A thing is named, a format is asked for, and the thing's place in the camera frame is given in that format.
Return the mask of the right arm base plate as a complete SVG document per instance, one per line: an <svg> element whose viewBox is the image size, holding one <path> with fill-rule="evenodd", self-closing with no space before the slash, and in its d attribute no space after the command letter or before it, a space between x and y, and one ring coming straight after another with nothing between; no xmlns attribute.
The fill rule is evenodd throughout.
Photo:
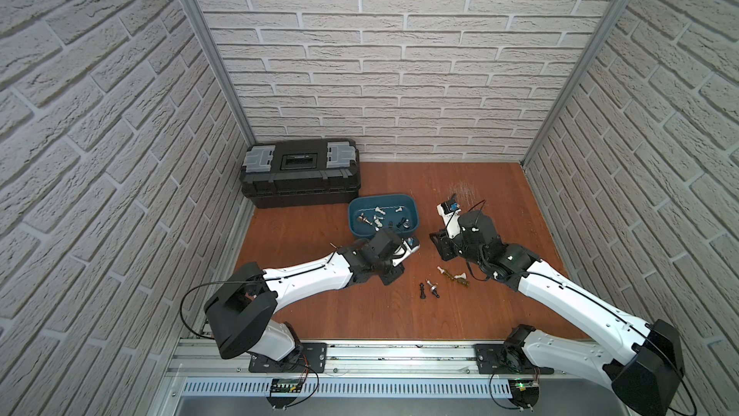
<svg viewBox="0 0 739 416"><path fill-rule="evenodd" d="M522 351L504 343L474 344L473 351L481 375L554 374L554 369L534 366Z"/></svg>

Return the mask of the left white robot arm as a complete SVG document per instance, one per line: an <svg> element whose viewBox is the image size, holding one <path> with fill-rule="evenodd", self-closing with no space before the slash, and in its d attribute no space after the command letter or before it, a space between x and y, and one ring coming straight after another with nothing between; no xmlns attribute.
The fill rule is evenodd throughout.
<svg viewBox="0 0 739 416"><path fill-rule="evenodd" d="M403 262L417 252L415 236L381 229L328 256L281 269L242 266L223 281L203 306L223 359L256 354L291 361L301 349L294 329L273 321L279 310L327 291L339 291L379 277L389 285L404 273Z"/></svg>

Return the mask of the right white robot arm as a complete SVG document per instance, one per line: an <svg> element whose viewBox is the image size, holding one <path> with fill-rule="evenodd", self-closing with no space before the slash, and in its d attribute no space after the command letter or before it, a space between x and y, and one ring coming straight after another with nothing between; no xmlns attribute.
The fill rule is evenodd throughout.
<svg viewBox="0 0 739 416"><path fill-rule="evenodd" d="M482 208L463 211L455 198L438 204L445 226L430 238L442 260L463 258L479 268L483 281L544 304L591 339L564 339L520 325L504 341L498 363L518 373L552 368L588 379L639 415L670 412L684 377L679 332L666 321L650 323L604 302L527 248L504 243Z"/></svg>

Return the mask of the black silver chess piece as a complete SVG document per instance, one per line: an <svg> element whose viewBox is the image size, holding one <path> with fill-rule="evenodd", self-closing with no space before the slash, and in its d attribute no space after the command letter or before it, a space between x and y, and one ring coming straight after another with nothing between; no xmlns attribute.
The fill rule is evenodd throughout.
<svg viewBox="0 0 739 416"><path fill-rule="evenodd" d="M436 299L440 298L440 294L439 294L439 292L438 292L438 287L437 287L437 285L436 285L436 284L434 284L434 283L433 283L432 281L427 281L427 282L426 282L426 284L428 285L428 287L429 287L429 290L430 290L431 294L432 294L432 295L433 295L433 296L434 296L434 297L435 297Z"/></svg>

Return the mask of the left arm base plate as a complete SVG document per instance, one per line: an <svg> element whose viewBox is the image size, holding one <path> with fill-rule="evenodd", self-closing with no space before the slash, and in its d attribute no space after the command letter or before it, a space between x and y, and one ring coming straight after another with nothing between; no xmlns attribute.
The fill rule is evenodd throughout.
<svg viewBox="0 0 739 416"><path fill-rule="evenodd" d="M328 344L325 342L301 342L281 360L252 354L248 367L255 374L303 373L322 374L325 369Z"/></svg>

